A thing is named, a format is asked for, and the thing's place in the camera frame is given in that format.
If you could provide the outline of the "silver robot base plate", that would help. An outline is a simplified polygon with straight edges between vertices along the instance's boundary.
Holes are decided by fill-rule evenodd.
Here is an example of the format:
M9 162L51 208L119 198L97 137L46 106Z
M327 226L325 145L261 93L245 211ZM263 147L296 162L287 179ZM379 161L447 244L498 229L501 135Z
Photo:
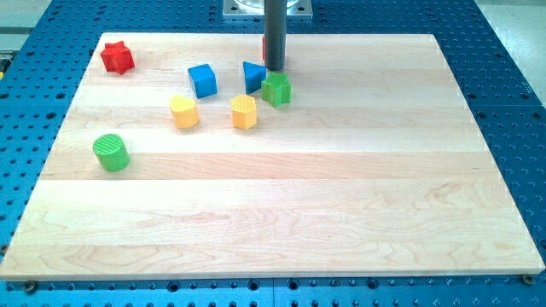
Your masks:
M222 13L225 20L247 20L264 18L265 0L223 0ZM287 0L288 18L310 20L313 16L311 0Z

